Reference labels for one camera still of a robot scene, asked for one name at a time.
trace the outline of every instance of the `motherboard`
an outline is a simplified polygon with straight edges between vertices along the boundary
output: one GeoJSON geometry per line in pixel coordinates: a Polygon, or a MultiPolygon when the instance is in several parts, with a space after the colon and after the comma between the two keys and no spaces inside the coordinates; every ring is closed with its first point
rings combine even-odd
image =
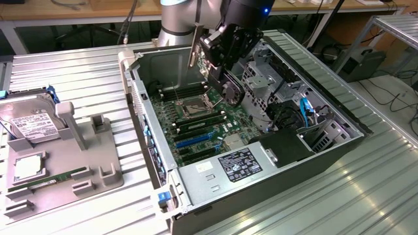
{"type": "Polygon", "coordinates": [[[179,166],[243,147],[260,134],[242,106],[232,108],[204,84],[160,90],[151,103],[179,166]]]}

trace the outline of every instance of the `ribbed metal surface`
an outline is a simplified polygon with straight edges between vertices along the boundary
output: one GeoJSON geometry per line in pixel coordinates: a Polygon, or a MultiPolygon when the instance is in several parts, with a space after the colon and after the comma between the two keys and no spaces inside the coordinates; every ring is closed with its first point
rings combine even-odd
{"type": "Polygon", "coordinates": [[[369,126],[374,136],[324,173],[199,234],[417,234],[415,144],[287,34],[268,31],[266,35],[369,126]]]}
{"type": "MultiPolygon", "coordinates": [[[[4,225],[0,234],[168,234],[164,221],[155,219],[150,201],[152,185],[134,131],[122,90],[117,52],[152,47],[152,43],[128,47],[101,47],[16,56],[9,89],[27,90],[53,85],[61,101],[72,101],[75,119],[103,114],[111,120],[124,185],[39,216],[4,225]]],[[[0,208],[4,203],[7,161],[5,135],[0,148],[0,208]]]]}
{"type": "Polygon", "coordinates": [[[377,16],[373,20],[386,32],[405,41],[413,48],[418,49],[418,17],[403,16],[377,16]]]}

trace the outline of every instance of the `blue tab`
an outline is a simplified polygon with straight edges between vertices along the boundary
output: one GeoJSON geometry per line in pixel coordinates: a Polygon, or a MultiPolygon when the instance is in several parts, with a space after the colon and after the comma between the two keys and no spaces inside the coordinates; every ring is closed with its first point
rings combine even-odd
{"type": "Polygon", "coordinates": [[[59,100],[57,94],[55,93],[55,88],[53,88],[53,86],[49,85],[49,86],[47,87],[47,91],[49,92],[49,94],[51,94],[51,96],[52,96],[53,102],[55,102],[56,104],[59,104],[59,103],[60,103],[60,100],[59,100]]]}
{"type": "Polygon", "coordinates": [[[7,98],[7,91],[0,91],[0,99],[5,99],[7,98]]]}
{"type": "Polygon", "coordinates": [[[303,97],[300,99],[299,106],[300,106],[300,113],[302,113],[302,116],[303,116],[303,119],[304,119],[304,126],[308,127],[307,116],[306,116],[306,109],[308,111],[311,111],[312,113],[315,112],[315,110],[314,110],[314,107],[312,107],[312,105],[308,102],[306,97],[303,97]]]}
{"type": "Polygon", "coordinates": [[[159,193],[159,194],[158,194],[158,199],[159,199],[158,203],[164,203],[164,202],[167,202],[167,201],[171,199],[171,194],[170,194],[170,192],[167,191],[167,192],[159,193]]]}

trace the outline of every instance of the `hard drive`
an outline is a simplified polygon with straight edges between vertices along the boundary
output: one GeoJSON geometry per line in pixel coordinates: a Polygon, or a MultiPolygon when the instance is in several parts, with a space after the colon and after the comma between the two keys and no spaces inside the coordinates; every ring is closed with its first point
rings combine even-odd
{"type": "Polygon", "coordinates": [[[9,94],[0,100],[0,122],[11,137],[32,143],[59,138],[59,130],[65,128],[55,114],[59,102],[51,87],[9,94]]]}

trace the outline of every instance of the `warning label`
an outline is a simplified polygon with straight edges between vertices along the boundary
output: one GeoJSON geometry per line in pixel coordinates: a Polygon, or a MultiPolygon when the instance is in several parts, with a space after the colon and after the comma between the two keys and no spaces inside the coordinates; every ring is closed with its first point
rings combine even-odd
{"type": "Polygon", "coordinates": [[[263,170],[248,148],[218,159],[231,182],[236,182],[263,170]]]}
{"type": "Polygon", "coordinates": [[[28,140],[59,133],[48,114],[36,114],[11,121],[28,140]]]}

